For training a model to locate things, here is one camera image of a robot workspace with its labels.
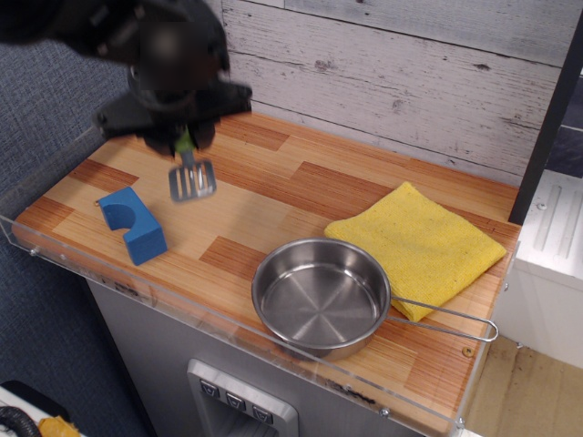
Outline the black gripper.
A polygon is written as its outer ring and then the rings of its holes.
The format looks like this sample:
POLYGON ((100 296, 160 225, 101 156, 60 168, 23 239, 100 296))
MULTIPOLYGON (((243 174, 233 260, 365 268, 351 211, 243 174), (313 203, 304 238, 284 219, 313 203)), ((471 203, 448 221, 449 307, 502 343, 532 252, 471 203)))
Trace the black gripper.
POLYGON ((202 90, 152 91, 140 88, 137 69, 128 70, 128 91, 108 101, 93 115, 104 137, 143 136, 145 144, 161 156, 175 157, 182 129, 197 150, 211 146, 220 118, 251 110, 248 86, 210 80, 202 90))

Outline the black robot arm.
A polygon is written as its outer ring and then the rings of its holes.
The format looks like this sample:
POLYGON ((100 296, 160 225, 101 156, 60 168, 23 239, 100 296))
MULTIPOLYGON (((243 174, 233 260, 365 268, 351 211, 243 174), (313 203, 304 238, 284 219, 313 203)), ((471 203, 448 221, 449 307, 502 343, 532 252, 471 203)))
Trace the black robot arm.
POLYGON ((63 43, 128 68, 128 92, 96 111, 106 139, 136 136, 175 155, 189 135, 210 146, 222 117, 251 111, 251 88, 230 71, 223 25, 204 1, 4 1, 1 41, 63 43))

